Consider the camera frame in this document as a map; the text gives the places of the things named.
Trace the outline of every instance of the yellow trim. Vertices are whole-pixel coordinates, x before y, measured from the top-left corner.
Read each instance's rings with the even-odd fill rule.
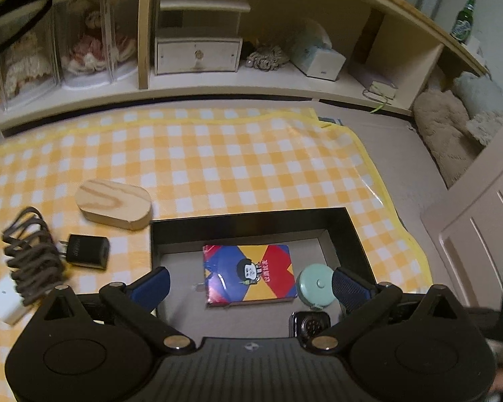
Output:
[[[15,141],[16,138],[22,138],[22,134],[15,135],[11,139],[6,139],[3,142],[0,142],[0,153],[2,151],[10,151],[12,148],[16,148],[18,145],[19,148],[25,148],[25,149],[30,149],[30,148],[35,148],[40,145],[43,145],[45,143],[50,142],[51,140],[58,139],[60,137],[64,137],[67,135],[77,135],[77,134],[89,134],[93,132],[94,130],[98,130],[99,132],[104,132],[104,131],[115,131],[115,130],[126,130],[127,128],[130,128],[133,125],[153,125],[154,123],[160,123],[162,125],[175,125],[175,124],[207,124],[207,125],[231,125],[231,124],[247,124],[247,123],[254,123],[260,120],[264,119],[270,119],[272,117],[277,117],[277,118],[302,118],[303,121],[308,122],[308,123],[313,123],[313,125],[316,125],[317,123],[321,124],[322,121],[319,121],[319,118],[317,116],[317,112],[315,111],[314,108],[309,107],[309,108],[302,108],[302,110],[307,109],[307,111],[310,113],[311,116],[305,116],[297,112],[290,111],[289,109],[277,109],[275,112],[271,112],[269,114],[265,115],[259,115],[259,116],[249,116],[249,117],[243,117],[243,118],[231,118],[231,119],[202,119],[202,118],[174,118],[174,119],[165,119],[165,118],[146,118],[146,119],[139,119],[136,121],[132,122],[119,122],[119,123],[114,123],[110,125],[97,125],[97,126],[87,126],[83,128],[64,128],[62,130],[55,130],[55,131],[49,131],[48,134],[46,134],[43,138],[41,139],[34,139],[34,140],[28,140],[27,142],[21,142],[20,140]],[[136,109],[135,111],[137,112],[142,112],[145,111],[143,109]],[[34,133],[27,134],[25,137],[34,137]]]
[[[389,196],[386,185],[382,181],[382,177],[378,173],[377,167],[374,165],[373,161],[369,157],[369,154],[367,153],[367,150],[365,149],[363,143],[361,143],[361,140],[358,138],[358,136],[355,134],[354,131],[350,130],[350,128],[345,126],[333,123],[325,123],[325,125],[322,126],[321,128],[323,130],[336,130],[338,132],[350,135],[355,145],[362,153],[361,157],[363,159],[363,162],[368,168],[374,183],[378,187],[377,189],[379,194],[378,196],[381,199],[382,204],[384,204],[385,208],[389,211],[389,215],[391,217],[391,220],[393,221],[393,226],[400,232],[401,236],[403,236],[403,238],[408,243],[408,247],[413,252],[414,256],[417,259],[417,262],[421,267],[421,272],[425,278],[425,281],[429,284],[429,286],[431,286],[433,284],[432,274],[430,272],[430,266],[427,256],[425,255],[425,252],[421,249],[419,243],[417,243],[417,241],[412,237],[412,235],[406,230],[406,228],[401,223],[401,220],[398,218],[397,210],[395,209],[391,196]]]
[[[420,264],[422,275],[424,276],[425,280],[429,285],[432,285],[432,275],[430,273],[430,267],[429,267],[429,262],[427,260],[427,257],[425,256],[425,253],[417,243],[417,241],[411,236],[411,234],[406,231],[404,226],[401,224],[400,219],[398,218],[397,211],[395,210],[395,206],[393,205],[393,201],[391,197],[389,196],[389,193],[386,189],[386,186],[384,182],[382,181],[382,178],[380,177],[380,174],[378,173],[378,170],[376,166],[374,165],[373,161],[369,157],[369,154],[367,153],[367,150],[363,146],[363,143],[361,143],[360,139],[357,137],[357,135],[350,130],[350,128],[347,128],[345,126],[337,125],[337,124],[332,124],[332,123],[324,123],[322,121],[319,121],[317,118],[317,113],[313,113],[315,117],[307,117],[303,116],[301,114],[291,112],[288,110],[283,110],[282,111],[276,111],[272,112],[271,114],[266,114],[266,115],[260,115],[260,116],[252,116],[252,117],[245,117],[245,118],[235,118],[235,119],[213,119],[213,120],[208,120],[208,119],[196,119],[196,118],[183,118],[183,119],[142,119],[142,120],[137,120],[134,121],[133,124],[137,126],[141,125],[152,125],[153,123],[161,123],[162,125],[175,125],[175,124],[215,124],[215,125],[231,125],[231,124],[247,124],[247,123],[254,123],[254,122],[260,122],[263,120],[268,120],[268,119],[274,119],[274,118],[286,118],[286,119],[295,119],[295,120],[300,120],[303,123],[307,123],[310,125],[315,125],[318,128],[322,130],[334,130],[339,133],[346,133],[350,135],[356,146],[358,147],[362,159],[369,169],[369,173],[371,177],[373,178],[376,186],[377,186],[377,191],[379,194],[379,198],[381,199],[382,203],[384,204],[385,208],[389,212],[389,217],[390,220],[392,220],[394,227],[399,231],[401,236],[406,240],[408,243],[408,247],[411,249],[413,252],[414,256],[417,259],[417,262]],[[56,138],[62,137],[63,135],[67,134],[86,134],[86,133],[92,133],[96,131],[100,131],[103,129],[103,131],[115,131],[115,130],[121,130],[125,128],[130,128],[132,123],[116,123],[116,124],[111,124],[105,127],[86,127],[86,128],[73,128],[70,130],[63,130],[60,132],[49,132],[48,135],[46,135],[44,138],[40,140],[31,140],[26,143],[20,143],[17,142],[15,145],[20,145],[21,148],[24,149],[30,149],[34,148],[36,146],[42,145],[44,143],[48,143],[50,140],[54,140]],[[0,146],[0,152],[2,151],[7,151],[10,150],[12,146]]]

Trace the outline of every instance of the white door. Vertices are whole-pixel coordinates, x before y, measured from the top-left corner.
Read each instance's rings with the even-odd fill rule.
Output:
[[[503,295],[503,127],[444,199],[421,215],[466,305],[500,309]]]

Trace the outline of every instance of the beige plush pillow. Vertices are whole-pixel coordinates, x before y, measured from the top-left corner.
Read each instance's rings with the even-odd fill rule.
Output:
[[[430,90],[416,98],[413,114],[420,135],[450,188],[481,151],[463,133],[468,112],[451,91]]]

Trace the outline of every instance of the gray cable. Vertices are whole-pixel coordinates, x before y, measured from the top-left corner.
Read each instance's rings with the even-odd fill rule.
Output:
[[[29,213],[33,215],[22,222],[21,219]],[[39,230],[27,233],[33,225],[38,225]],[[16,283],[16,291],[22,296],[24,306],[34,303],[47,291],[63,283],[65,267],[60,253],[48,225],[36,208],[21,210],[12,224],[2,232],[2,240],[8,244],[4,254],[11,258],[6,264],[16,269],[11,272],[11,278]]]

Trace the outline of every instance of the white power adapter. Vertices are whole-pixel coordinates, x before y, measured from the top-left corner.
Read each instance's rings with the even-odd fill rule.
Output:
[[[0,320],[8,325],[14,325],[32,308],[22,304],[22,296],[15,287],[15,281],[9,275],[0,280]]]

